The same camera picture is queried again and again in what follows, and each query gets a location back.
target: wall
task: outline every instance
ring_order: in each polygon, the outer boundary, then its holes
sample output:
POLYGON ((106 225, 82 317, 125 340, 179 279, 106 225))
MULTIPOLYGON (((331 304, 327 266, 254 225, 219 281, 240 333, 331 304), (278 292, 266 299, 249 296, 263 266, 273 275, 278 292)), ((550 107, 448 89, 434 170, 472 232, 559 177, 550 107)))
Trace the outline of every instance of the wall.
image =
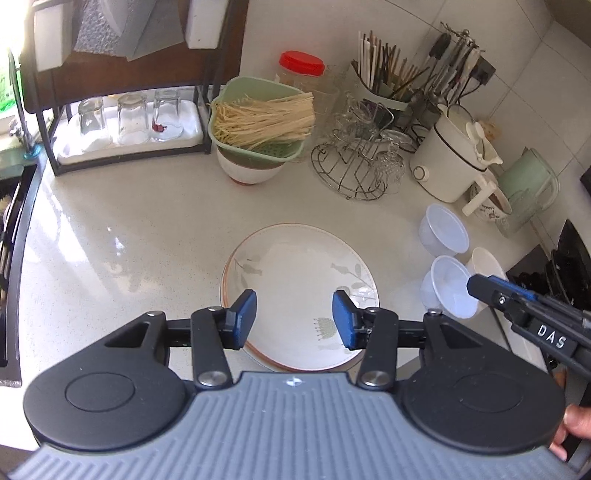
POLYGON ((544 0, 250 0, 242 74, 273 78, 284 50, 303 50, 327 64, 357 55, 357 32, 374 33, 422 63, 441 22, 470 29, 497 68, 486 87, 465 99, 488 117, 515 83, 551 23, 544 0))
POLYGON ((546 246, 556 246, 568 217, 591 249, 591 197, 579 182, 591 167, 591 48, 552 23, 492 120, 506 164, 535 147, 558 174, 557 201, 534 221, 546 246))

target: human hand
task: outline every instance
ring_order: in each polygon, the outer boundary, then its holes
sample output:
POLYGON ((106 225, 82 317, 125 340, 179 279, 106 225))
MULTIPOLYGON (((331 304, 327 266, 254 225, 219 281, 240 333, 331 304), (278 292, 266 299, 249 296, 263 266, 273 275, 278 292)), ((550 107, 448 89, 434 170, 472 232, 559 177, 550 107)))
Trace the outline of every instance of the human hand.
POLYGON ((591 407, 569 405, 566 408, 563 421, 549 447, 561 460, 566 460, 567 453, 562 443, 569 433, 580 439, 591 440, 591 407))

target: white plate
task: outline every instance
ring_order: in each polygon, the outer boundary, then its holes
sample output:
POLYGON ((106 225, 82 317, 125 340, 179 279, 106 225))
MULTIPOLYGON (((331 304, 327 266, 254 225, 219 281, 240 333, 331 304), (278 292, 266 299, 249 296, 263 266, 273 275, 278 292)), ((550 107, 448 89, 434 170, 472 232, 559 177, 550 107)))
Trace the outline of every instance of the white plate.
POLYGON ((249 353, 289 371, 350 368, 359 360, 359 352, 343 346, 332 320, 335 290, 347 291, 360 308, 379 306, 359 255, 334 235, 297 223, 266 227, 234 250, 222 277, 222 305, 230 306, 246 288, 258 298, 249 353))

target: plate rim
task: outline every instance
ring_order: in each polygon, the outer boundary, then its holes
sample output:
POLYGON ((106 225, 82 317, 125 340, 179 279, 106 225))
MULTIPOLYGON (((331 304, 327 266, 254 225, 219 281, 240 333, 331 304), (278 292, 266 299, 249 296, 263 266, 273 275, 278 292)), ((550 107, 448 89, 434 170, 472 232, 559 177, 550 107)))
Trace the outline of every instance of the plate rim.
MULTIPOLYGON (((254 232, 250 233, 250 235, 244 237, 243 240, 240 241, 240 243, 238 243, 238 245, 236 246, 236 248, 232 251, 232 253, 230 254, 230 256, 228 257, 228 260, 226 261, 226 265, 224 266, 224 269, 222 271, 222 280, 220 282, 220 302, 222 304, 222 307, 224 308, 228 308, 230 306, 230 303, 228 301, 228 293, 226 291, 226 282, 227 282, 227 275, 228 275, 228 266, 230 265, 230 263, 232 262, 232 258, 234 257, 234 255, 236 254, 236 252, 238 251, 238 249, 252 236, 262 232, 263 230, 267 230, 267 229, 273 229, 273 228, 277 228, 280 226, 300 226, 300 227, 305 227, 305 228, 309 228, 312 230, 316 230, 322 234, 328 235, 333 237, 334 239, 336 239, 337 241, 339 241, 341 244, 343 244, 344 246, 346 246, 347 248, 349 248, 361 261, 361 263, 363 264, 363 266, 365 266, 365 269, 367 270, 367 272, 369 273, 369 276, 375 286, 375 295, 376 295, 376 302, 377 302, 377 307, 379 307, 379 293, 378 293, 378 286, 375 282, 374 276, 371 273, 371 270, 369 269, 369 267, 367 266, 367 264, 365 263, 365 261, 363 260, 363 258, 361 258, 361 256, 357 253, 357 251, 351 247, 347 242, 345 242, 343 239, 339 238, 338 236, 334 235, 333 233, 330 233, 322 228, 316 227, 314 225, 308 225, 306 223, 297 223, 297 222, 283 222, 283 223, 274 223, 272 225, 267 225, 265 227, 259 228, 258 230, 255 230, 254 232)), ((328 368, 322 368, 322 369, 314 369, 314 370, 302 370, 302 369, 298 369, 298 368, 293 368, 293 367, 289 367, 288 365, 283 365, 271 358, 269 358, 268 356, 264 355, 263 353, 261 353, 259 350, 257 350, 252 343, 250 343, 248 340, 246 341, 245 344, 246 347, 248 347, 248 349, 250 350, 248 352, 248 354, 253 354, 255 356, 257 356, 258 358, 256 359, 256 361, 259 362, 265 362, 266 364, 270 364, 275 366, 276 368, 279 368, 283 371, 288 371, 288 372, 293 372, 293 373, 306 373, 306 372, 327 372, 327 371, 335 371, 336 369, 341 369, 344 366, 346 366, 346 370, 349 370, 351 368, 353 368, 355 365, 357 365, 363 358, 362 352, 363 350, 359 351, 353 358, 351 358, 350 360, 347 360, 346 362, 342 362, 341 364, 338 365, 334 365, 328 368)))

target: white countertop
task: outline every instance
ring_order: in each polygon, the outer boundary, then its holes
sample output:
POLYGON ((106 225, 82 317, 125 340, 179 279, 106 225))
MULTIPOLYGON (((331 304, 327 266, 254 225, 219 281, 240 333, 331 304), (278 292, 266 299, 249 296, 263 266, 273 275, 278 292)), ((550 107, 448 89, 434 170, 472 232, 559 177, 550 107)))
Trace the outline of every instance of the white countertop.
MULTIPOLYGON (((148 310, 186 318, 219 304, 228 257, 244 237, 268 225, 306 223, 337 235, 369 267, 381 306, 402 319, 422 319, 419 286, 433 257, 420 244, 418 226, 435 201, 408 175, 396 195, 346 200, 309 162, 287 165, 269 182, 249 187, 232 182, 214 154, 154 158, 58 178, 47 166, 22 266, 22 388, 0 387, 0 444, 36 448, 22 396, 38 373, 148 310)), ((452 209, 461 215, 460 207, 452 209)), ((504 268, 538 244, 529 225, 506 239, 494 224, 463 220, 469 252, 485 247, 504 268)), ((415 357, 414 350, 401 351, 399 365, 415 357)), ((228 361, 233 374, 261 369, 242 352, 228 352, 228 361)), ((173 349, 170 366, 191 378, 188 349, 173 349)))

